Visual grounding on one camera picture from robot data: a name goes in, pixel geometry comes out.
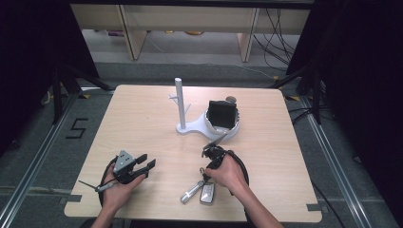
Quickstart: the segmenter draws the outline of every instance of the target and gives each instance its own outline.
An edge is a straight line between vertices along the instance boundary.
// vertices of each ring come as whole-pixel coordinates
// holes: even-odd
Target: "small object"
[[[201,191],[201,203],[211,205],[214,198],[214,183],[206,182]]]
[[[196,185],[191,187],[187,192],[185,192],[183,194],[183,196],[181,197],[181,202],[187,203],[190,200],[190,198],[192,198],[198,192],[198,190],[203,186],[204,186],[204,181],[200,180]]]
[[[204,32],[203,31],[186,31],[185,33],[188,35],[202,35]]]

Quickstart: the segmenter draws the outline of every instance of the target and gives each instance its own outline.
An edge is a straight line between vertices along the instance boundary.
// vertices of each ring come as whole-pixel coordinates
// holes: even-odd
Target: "hand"
[[[104,183],[115,179],[112,173],[114,167],[115,163],[110,165],[109,169],[107,170]],[[133,189],[138,186],[144,179],[145,175],[141,175],[128,184],[115,183],[111,188],[106,189],[104,191],[103,207],[113,209],[113,211],[117,212],[122,206],[127,203]]]
[[[247,186],[240,165],[230,155],[224,156],[218,169],[207,168],[204,172],[219,185],[228,188],[233,194],[236,194],[238,188]]]
[[[115,163],[112,163],[107,170],[104,183],[115,179],[113,177],[113,168]],[[145,179],[145,174],[137,177],[128,184],[115,183],[112,187],[104,191],[104,205],[99,216],[92,224],[92,228],[107,228],[110,227],[115,214],[123,207],[131,196],[133,189]]]

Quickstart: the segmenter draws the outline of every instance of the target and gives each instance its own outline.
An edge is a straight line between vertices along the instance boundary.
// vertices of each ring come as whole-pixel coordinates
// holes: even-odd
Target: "human hand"
[[[111,164],[107,170],[104,183],[110,180],[115,181],[113,177],[113,168],[115,163]],[[133,189],[138,186],[145,179],[145,174],[137,177],[135,180],[128,184],[115,183],[112,187],[104,191],[104,204],[103,207],[113,210],[115,213],[124,206],[131,196]]]
[[[247,186],[240,165],[229,155],[225,155],[218,169],[205,169],[205,174],[219,185],[236,195],[239,188]]]

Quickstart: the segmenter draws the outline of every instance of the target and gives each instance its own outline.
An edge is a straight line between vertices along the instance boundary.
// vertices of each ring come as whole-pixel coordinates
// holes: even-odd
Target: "tape mark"
[[[81,132],[80,132],[80,135],[79,135],[79,136],[66,136],[66,139],[69,139],[69,140],[81,139],[81,138],[83,137],[84,132],[86,131],[86,129],[85,129],[85,128],[82,128],[82,127],[75,127],[75,125],[76,125],[77,122],[79,122],[79,121],[87,121],[87,120],[88,120],[88,118],[76,118],[75,121],[74,121],[74,124],[73,124],[73,126],[71,127],[70,130],[81,131]]]

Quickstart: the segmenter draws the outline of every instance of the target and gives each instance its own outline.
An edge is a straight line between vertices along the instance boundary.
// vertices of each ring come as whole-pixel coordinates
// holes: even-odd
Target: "white stand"
[[[176,86],[176,90],[177,90],[177,96],[169,95],[169,98],[173,99],[179,108],[180,123],[176,126],[178,133],[180,133],[182,135],[185,135],[188,133],[200,133],[200,134],[203,134],[203,136],[205,136],[210,141],[214,141],[216,138],[218,138],[222,135],[226,135],[226,137],[223,139],[223,141],[228,141],[237,134],[237,132],[240,128],[239,121],[237,121],[237,123],[235,124],[235,126],[232,129],[223,128],[223,127],[218,128],[218,127],[213,126],[210,123],[210,121],[206,117],[206,112],[203,112],[196,121],[186,122],[184,115],[190,105],[186,108],[186,110],[184,110],[183,94],[182,94],[182,79],[176,78],[175,86]]]

